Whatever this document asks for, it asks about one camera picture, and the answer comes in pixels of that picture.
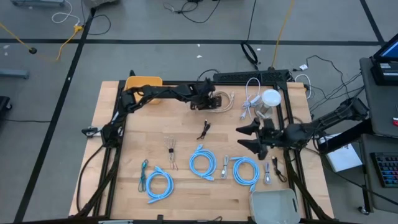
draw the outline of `gray floor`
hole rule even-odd
[[[254,0],[223,0],[213,17],[205,24],[194,24],[181,15],[163,8],[165,1],[121,1],[102,7],[96,13],[106,14],[112,21],[105,35],[89,35],[88,39],[160,40],[160,39],[245,39]],[[179,9],[183,0],[167,1]],[[252,40],[276,40],[283,23],[289,0],[258,1],[251,29]],[[366,0],[385,40],[397,32],[394,23],[394,0]],[[80,1],[71,0],[74,15],[81,19]],[[192,18],[207,17],[216,3],[204,0]],[[76,22],[69,18],[63,24],[54,24],[51,15],[68,12],[68,6],[15,7],[9,1],[0,2],[0,21],[25,39],[67,39]],[[94,20],[90,32],[101,32],[107,22]],[[11,38],[0,30],[0,39]],[[301,0],[295,3],[282,40],[356,40],[377,41],[359,0]],[[60,44],[30,44],[40,53],[55,57]],[[51,63],[27,53],[19,44],[0,43],[0,68],[26,69],[30,79],[0,78],[0,95],[12,98],[14,105],[9,114],[12,119],[50,120],[65,77],[75,54],[77,44],[68,44],[60,62]],[[273,45],[255,45],[260,69],[271,64]],[[281,45],[276,68],[297,68],[305,59],[317,54],[334,61],[349,80],[359,72],[359,59],[372,55],[375,46],[312,46]],[[310,59],[307,74],[314,86],[325,93],[341,84],[340,75],[327,62]],[[65,218],[78,177],[86,139],[80,133],[91,123],[100,84],[104,80],[128,77],[130,69],[137,75],[160,76],[164,80],[193,80],[202,71],[217,68],[222,72],[252,70],[239,45],[229,44],[85,44],[75,70],[61,116],[54,132],[44,166],[30,200],[25,221]],[[362,86],[358,78],[349,84],[353,90]],[[318,90],[309,99],[309,105],[322,98]],[[366,101],[364,93],[361,99]],[[336,108],[341,97],[330,100],[313,113],[321,116]],[[344,122],[329,130],[337,133],[354,125]],[[25,191],[33,165],[40,151],[48,124],[5,122],[0,129],[0,223],[12,222]],[[343,174],[362,182],[361,170],[352,169]],[[370,216],[360,214],[361,190],[333,174],[325,172],[331,202],[336,218],[348,222],[393,223],[397,214],[376,211]]]

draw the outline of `wooden tabletop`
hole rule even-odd
[[[93,126],[103,126],[111,119],[117,87],[118,82],[102,83],[93,117]],[[288,83],[288,88],[293,115],[304,122],[309,122],[310,113],[302,83]],[[111,218],[154,220],[158,214],[161,214],[164,215],[165,220],[212,220],[218,216],[222,216],[223,220],[247,220],[250,216],[249,187],[239,185],[233,179],[233,161],[228,164],[228,178],[224,180],[220,176],[223,158],[226,154],[229,157],[248,156],[256,161],[260,168],[260,179],[256,184],[256,190],[289,188],[288,183],[279,181],[272,169],[272,184],[264,184],[264,164],[270,162],[272,168],[272,156],[278,157],[278,168],[285,174],[281,149],[270,149],[266,159],[259,161],[255,154],[236,142],[237,139],[254,138],[254,135],[247,136],[235,131],[237,127],[251,123],[249,116],[244,120],[239,119],[243,112],[241,105],[246,99],[244,86],[216,86],[216,90],[227,93],[235,92],[235,103],[230,111],[225,113],[192,111],[189,108],[189,103],[167,99],[162,100],[158,105],[145,105],[134,114],[129,114],[124,132]],[[250,86],[249,92],[257,92],[257,87]],[[286,117],[284,105],[282,102],[284,117]],[[275,128],[278,128],[276,110],[274,110],[272,118]],[[211,128],[204,140],[197,140],[203,130],[205,119],[211,123]],[[177,140],[175,156],[179,170],[170,169],[169,152],[164,146],[165,136],[174,136]],[[213,174],[214,181],[201,179],[189,169],[189,158],[198,144],[203,144],[205,149],[213,151],[217,158],[217,169]],[[100,145],[101,138],[87,141],[82,165]],[[86,168],[81,182],[81,206],[87,202],[98,186],[103,156],[104,151],[100,152]],[[333,217],[319,156],[303,150],[301,157],[308,191],[325,213]],[[144,159],[149,160],[147,176],[154,171],[155,166],[163,168],[172,176],[174,191],[168,198],[148,204],[150,198],[147,194],[138,192],[141,164]],[[199,157],[196,159],[195,165],[198,170],[207,169],[208,161]],[[244,179],[252,179],[253,171],[249,164],[243,164],[239,173]],[[166,185],[167,181],[163,177],[156,177],[152,181],[151,189],[154,193],[159,194],[164,191]],[[107,194],[107,191],[103,194],[104,200],[102,200],[100,214],[104,213]],[[297,197],[301,203],[300,192],[297,192]],[[304,217],[303,206],[299,205],[299,209]],[[70,214],[76,214],[76,193],[73,197]]]

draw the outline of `plug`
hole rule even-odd
[[[73,26],[75,33],[78,33],[83,30],[83,26],[74,25]]]

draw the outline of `white paper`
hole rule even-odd
[[[326,139],[331,139],[339,134],[332,134],[331,136],[326,136]],[[362,162],[356,154],[353,146],[348,144],[343,146],[333,152],[326,155],[332,169],[335,172],[350,169],[353,167],[361,166]]]

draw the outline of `desk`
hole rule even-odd
[[[361,157],[363,158],[363,163],[366,167],[366,187],[368,187],[369,190],[379,193],[391,200],[398,201],[396,188],[383,188],[381,186],[370,156],[370,153],[372,152],[397,152],[398,139],[363,134],[359,142],[361,146]],[[371,199],[370,203],[375,208],[398,213],[397,205],[374,196],[373,194],[368,193],[368,197]]]
[[[304,122],[309,122],[310,113],[302,83],[289,83],[288,88],[293,115]],[[216,90],[227,93],[235,91],[235,104],[230,111],[221,114],[191,111],[188,104],[177,100],[162,100],[159,105],[145,105],[134,114],[129,114],[126,121],[111,218],[155,220],[158,214],[162,214],[165,220],[212,220],[221,215],[223,220],[227,221],[246,221],[250,216],[249,187],[240,186],[234,181],[232,161],[228,165],[228,178],[221,180],[222,161],[225,154],[230,157],[249,156],[259,164],[261,178],[256,185],[257,190],[289,188],[288,183],[279,182],[273,170],[271,171],[272,185],[265,185],[264,161],[259,161],[256,155],[236,142],[237,139],[250,138],[250,136],[235,131],[235,128],[251,122],[249,118],[243,121],[239,120],[242,113],[241,103],[245,100],[244,86],[216,86]],[[102,83],[93,117],[93,126],[103,126],[109,122],[117,91],[118,82]],[[249,87],[249,92],[255,91],[257,91],[257,87]],[[197,141],[196,138],[199,137],[203,129],[205,119],[211,122],[211,129],[204,140]],[[170,170],[169,152],[164,147],[164,136],[171,134],[177,139],[175,154],[178,171]],[[217,170],[213,174],[215,178],[213,182],[201,179],[189,170],[189,157],[199,143],[212,150],[217,157]],[[88,140],[82,164],[100,145],[100,138]],[[285,174],[282,150],[271,149],[266,161],[271,163],[271,156],[278,157],[279,168]],[[306,150],[301,152],[301,156],[308,191],[325,213],[333,217],[320,158]],[[103,157],[104,152],[102,151],[88,164],[83,174],[81,206],[87,202],[98,186]],[[170,197],[151,205],[147,203],[149,198],[146,193],[137,191],[141,163],[144,159],[149,160],[147,176],[154,170],[154,166],[160,166],[170,173],[175,183],[174,192]],[[207,169],[206,159],[198,158],[197,168]],[[239,172],[244,178],[251,179],[252,177],[250,165],[241,166]],[[152,189],[155,193],[162,192],[165,185],[165,180],[161,177],[152,181]],[[297,196],[301,203],[299,192],[297,192]],[[103,198],[106,197],[107,191],[103,194]],[[71,215],[76,214],[75,200],[76,193],[70,209]],[[104,213],[104,201],[102,200],[99,214]],[[303,206],[300,206],[300,211],[303,214]]]
[[[398,138],[398,128],[392,124],[392,117],[397,114],[396,104],[398,102],[396,97],[398,96],[398,87],[376,85],[371,72],[373,63],[370,58],[361,58],[359,64],[370,117],[329,140],[328,144],[320,144],[320,151],[339,149],[359,139],[362,134],[379,134]]]

